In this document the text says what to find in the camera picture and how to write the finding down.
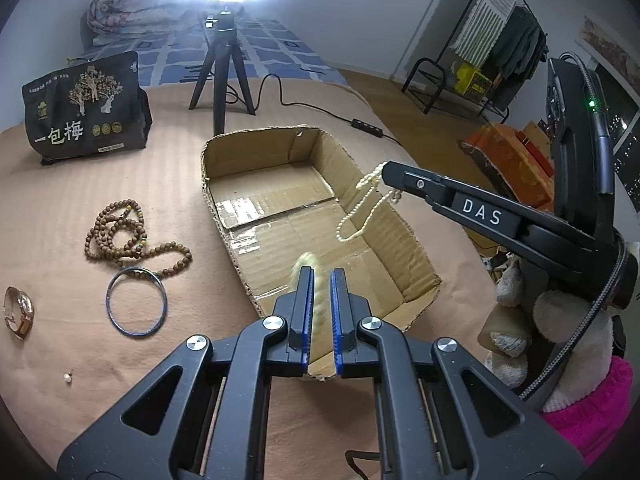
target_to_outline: wristwatch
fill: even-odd
[[[14,307],[18,304],[20,308],[20,322],[17,323],[14,317]],[[14,286],[7,287],[4,294],[4,321],[9,330],[17,335],[20,339],[24,339],[33,323],[33,303],[22,290]]]

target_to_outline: wooden bead necklace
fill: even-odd
[[[110,214],[121,208],[125,208],[122,215],[115,216]],[[131,211],[136,213],[138,220],[128,218]],[[94,227],[92,227],[87,233],[86,240],[84,242],[84,254],[86,254],[86,257],[90,260],[107,260],[109,262],[113,262],[119,267],[124,267],[125,263],[123,258],[143,260],[169,251],[182,253],[184,257],[181,260],[178,260],[173,267],[154,272],[159,279],[173,276],[189,266],[193,260],[193,256],[189,248],[184,247],[182,244],[168,242],[145,251],[146,231],[144,225],[145,218],[142,214],[142,209],[135,200],[120,200],[119,202],[112,202],[96,217]],[[127,229],[134,232],[133,238],[122,248],[117,248],[113,243],[113,237],[119,229]],[[97,253],[91,252],[90,245],[92,239],[94,239],[98,244]],[[144,275],[142,272],[136,271],[133,273],[133,276],[136,278],[142,278]]]

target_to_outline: metal bolt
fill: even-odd
[[[187,339],[187,348],[189,350],[198,351],[207,346],[207,338],[203,335],[192,335]]]
[[[382,326],[382,320],[377,318],[377,317],[366,317],[364,318],[360,324],[362,325],[363,328],[366,328],[367,330],[377,330]]]
[[[265,317],[262,322],[267,330],[277,330],[284,325],[284,320],[280,316]]]
[[[441,337],[436,344],[443,352],[455,352],[458,349],[458,342],[450,337]]]

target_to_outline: magenta cloth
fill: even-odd
[[[626,420],[634,372],[620,357],[611,358],[607,377],[595,391],[558,412],[542,417],[571,442],[591,465],[607,448]]]

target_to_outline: black bag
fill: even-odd
[[[146,146],[152,119],[135,51],[52,72],[23,86],[22,98],[43,164]]]

